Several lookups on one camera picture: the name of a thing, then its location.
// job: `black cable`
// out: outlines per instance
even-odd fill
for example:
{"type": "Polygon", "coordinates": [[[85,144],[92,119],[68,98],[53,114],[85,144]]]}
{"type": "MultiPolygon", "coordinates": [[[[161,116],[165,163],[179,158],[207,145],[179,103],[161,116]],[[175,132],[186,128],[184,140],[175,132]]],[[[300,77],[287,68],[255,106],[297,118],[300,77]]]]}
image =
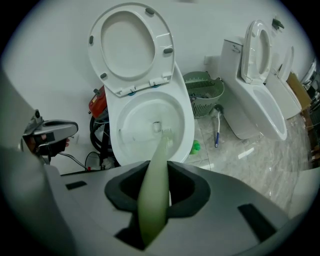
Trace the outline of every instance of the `black cable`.
{"type": "Polygon", "coordinates": [[[59,152],[58,154],[59,154],[59,155],[62,155],[62,156],[65,156],[65,157],[67,157],[67,158],[72,159],[72,160],[75,161],[78,165],[82,166],[86,171],[88,171],[88,169],[86,168],[86,166],[84,166],[82,163],[80,163],[73,155],[71,155],[71,154],[66,154],[66,153],[62,153],[62,152],[59,152]]]}
{"type": "Polygon", "coordinates": [[[84,165],[85,165],[85,166],[87,166],[87,160],[88,160],[88,157],[89,157],[89,156],[90,156],[90,154],[92,154],[92,153],[97,154],[97,156],[99,157],[99,166],[100,166],[100,168],[101,168],[101,159],[100,159],[100,154],[99,154],[99,153],[97,153],[97,152],[95,152],[95,151],[91,151],[91,152],[86,156],[85,161],[84,161],[84,165]]]}
{"type": "Polygon", "coordinates": [[[24,151],[24,142],[23,142],[23,138],[21,138],[20,140],[20,147],[21,147],[21,151],[24,151]]]}
{"type": "Polygon", "coordinates": [[[101,152],[102,141],[99,140],[95,134],[95,132],[102,126],[106,127],[106,135],[110,137],[110,124],[109,124],[109,114],[108,110],[104,110],[100,116],[96,119],[93,116],[90,120],[90,140],[94,148],[101,152]]]}

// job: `tile floor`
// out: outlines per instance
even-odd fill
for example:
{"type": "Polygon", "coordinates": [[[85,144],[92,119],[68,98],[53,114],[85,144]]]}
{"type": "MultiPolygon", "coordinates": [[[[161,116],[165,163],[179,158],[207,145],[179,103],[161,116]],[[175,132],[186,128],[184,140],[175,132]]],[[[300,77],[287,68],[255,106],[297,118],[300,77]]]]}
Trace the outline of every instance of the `tile floor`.
{"type": "Polygon", "coordinates": [[[311,165],[303,117],[297,115],[285,123],[285,141],[263,135],[241,140],[222,117],[219,146],[215,148],[218,120],[210,116],[195,119],[194,139],[199,141],[201,150],[189,155],[185,163],[239,179],[288,213],[299,172],[311,165]]]}

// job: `toilet lid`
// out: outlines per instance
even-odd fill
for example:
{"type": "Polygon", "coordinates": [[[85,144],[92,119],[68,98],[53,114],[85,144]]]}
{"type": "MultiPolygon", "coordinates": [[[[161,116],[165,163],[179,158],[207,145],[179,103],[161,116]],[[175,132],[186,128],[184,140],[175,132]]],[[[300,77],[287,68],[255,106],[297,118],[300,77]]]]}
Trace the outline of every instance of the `toilet lid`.
{"type": "Polygon", "coordinates": [[[262,20],[255,20],[245,34],[241,77],[248,84],[261,85],[269,74],[271,61],[271,41],[267,25],[262,20]]]}
{"type": "Polygon", "coordinates": [[[121,97],[170,82],[173,36],[164,19],[140,3],[114,6],[94,23],[88,53],[102,83],[121,97]]]}
{"type": "Polygon", "coordinates": [[[294,62],[294,56],[295,56],[295,48],[291,46],[286,50],[284,61],[282,63],[281,69],[278,74],[279,79],[283,81],[287,81],[290,75],[292,64],[294,62]]]}

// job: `white toilet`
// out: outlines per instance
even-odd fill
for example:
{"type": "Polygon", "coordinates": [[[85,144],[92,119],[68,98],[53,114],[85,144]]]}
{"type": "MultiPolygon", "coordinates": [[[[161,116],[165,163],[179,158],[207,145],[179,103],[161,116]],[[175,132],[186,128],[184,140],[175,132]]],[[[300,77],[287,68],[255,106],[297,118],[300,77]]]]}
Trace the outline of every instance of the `white toilet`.
{"type": "Polygon", "coordinates": [[[276,68],[279,55],[276,53],[273,55],[271,71],[266,78],[265,84],[275,101],[278,103],[284,119],[292,118],[302,110],[297,96],[287,83],[294,62],[294,53],[293,46],[288,48],[279,72],[276,68]]]}
{"type": "Polygon", "coordinates": [[[119,164],[150,160],[166,129],[173,133],[169,160],[183,162],[193,145],[194,116],[164,19],[144,4],[114,6],[93,25],[88,52],[104,84],[119,164]]]}
{"type": "Polygon", "coordinates": [[[253,21],[245,38],[225,39],[218,74],[225,86],[220,103],[234,134],[248,139],[259,133],[284,141],[287,129],[281,110],[263,84],[271,67],[271,40],[267,26],[253,21]]]}

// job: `toilet seat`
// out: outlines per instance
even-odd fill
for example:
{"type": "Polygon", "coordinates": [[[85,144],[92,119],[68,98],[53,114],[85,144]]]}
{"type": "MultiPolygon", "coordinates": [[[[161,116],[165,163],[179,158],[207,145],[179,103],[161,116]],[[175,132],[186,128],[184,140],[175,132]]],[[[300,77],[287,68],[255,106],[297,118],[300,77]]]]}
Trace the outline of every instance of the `toilet seat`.
{"type": "Polygon", "coordinates": [[[293,46],[287,49],[279,72],[277,71],[279,55],[275,53],[272,56],[271,71],[265,84],[266,88],[270,91],[279,105],[285,119],[294,117],[302,110],[297,96],[287,83],[294,62],[294,53],[295,49],[293,46]]]}
{"type": "Polygon", "coordinates": [[[144,4],[117,5],[94,23],[88,53],[104,84],[119,164],[151,160],[166,129],[173,134],[169,160],[183,162],[194,140],[194,116],[163,18],[144,4]],[[160,132],[153,129],[157,122],[160,132]]]}
{"type": "Polygon", "coordinates": [[[89,58],[101,82],[121,97],[170,82],[173,36],[162,17],[139,3],[117,5],[93,25],[89,58]]]}
{"type": "Polygon", "coordinates": [[[241,77],[251,85],[265,82],[271,67],[271,40],[267,25],[253,21],[246,30],[241,59],[241,77]]]}

